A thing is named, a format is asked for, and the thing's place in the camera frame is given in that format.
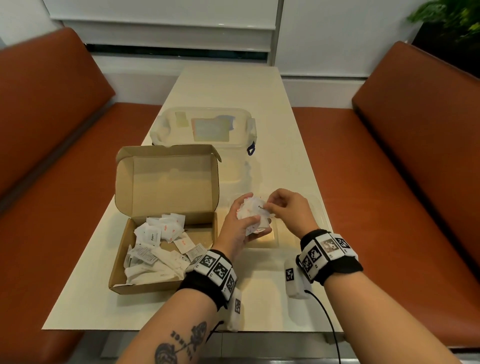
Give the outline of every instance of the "person's right arm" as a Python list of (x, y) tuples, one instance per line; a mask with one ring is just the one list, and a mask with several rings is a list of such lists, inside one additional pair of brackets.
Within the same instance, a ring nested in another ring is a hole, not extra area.
[[(298, 238), (318, 229), (308, 201), (279, 189), (264, 206)], [(458, 364), (460, 361), (407, 310), (362, 272), (333, 274), (324, 284), (347, 341), (363, 364)]]

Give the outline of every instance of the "forearm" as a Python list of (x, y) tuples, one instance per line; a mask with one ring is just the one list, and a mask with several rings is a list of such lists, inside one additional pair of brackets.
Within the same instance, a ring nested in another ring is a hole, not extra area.
[(210, 297), (180, 290), (140, 330), (117, 364), (194, 363), (216, 320)]
[(334, 274), (324, 287), (362, 364), (459, 363), (432, 333), (363, 273)]

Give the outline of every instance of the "black planter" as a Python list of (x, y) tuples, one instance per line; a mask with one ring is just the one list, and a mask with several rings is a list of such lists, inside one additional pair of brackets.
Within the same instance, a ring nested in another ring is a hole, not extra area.
[(461, 37), (442, 24), (423, 23), (412, 44), (480, 78), (480, 36)]

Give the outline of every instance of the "cardboard flap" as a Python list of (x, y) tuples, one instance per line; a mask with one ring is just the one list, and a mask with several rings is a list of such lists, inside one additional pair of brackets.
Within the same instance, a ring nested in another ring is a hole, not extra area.
[(115, 204), (131, 218), (213, 212), (218, 163), (211, 145), (127, 146), (117, 154)]

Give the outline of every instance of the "wire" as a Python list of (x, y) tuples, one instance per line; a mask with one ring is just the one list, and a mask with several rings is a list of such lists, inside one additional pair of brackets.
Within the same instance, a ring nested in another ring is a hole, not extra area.
[(223, 320), (222, 320), (222, 321), (219, 321), (219, 322), (215, 325), (215, 327), (213, 328), (213, 330), (210, 331), (210, 334), (208, 335), (208, 338), (207, 338), (207, 340), (205, 340), (205, 342), (207, 342), (208, 339), (210, 338), (210, 336), (212, 336), (212, 334), (213, 334), (213, 332), (216, 330), (216, 328), (219, 327), (221, 324), (224, 324), (224, 323), (225, 323), (225, 322), (224, 322)]
[(333, 328), (332, 320), (330, 320), (330, 316), (328, 315), (327, 310), (325, 310), (324, 305), (322, 305), (322, 303), (321, 303), (320, 300), (317, 298), (317, 296), (315, 296), (315, 295), (314, 295), (312, 292), (310, 292), (309, 290), (305, 290), (305, 292), (308, 293), (308, 294), (311, 294), (311, 295), (314, 297), (314, 299), (317, 300), (317, 302), (320, 304), (320, 306), (324, 309), (325, 315), (327, 315), (328, 322), (330, 323), (330, 326), (331, 326), (331, 328), (332, 328), (333, 338), (335, 339), (336, 353), (337, 353), (337, 355), (338, 355), (338, 363), (339, 363), (339, 364), (342, 364), (342, 360), (340, 359), (340, 349), (339, 349), (339, 347), (338, 347), (338, 341), (336, 340), (335, 329)]

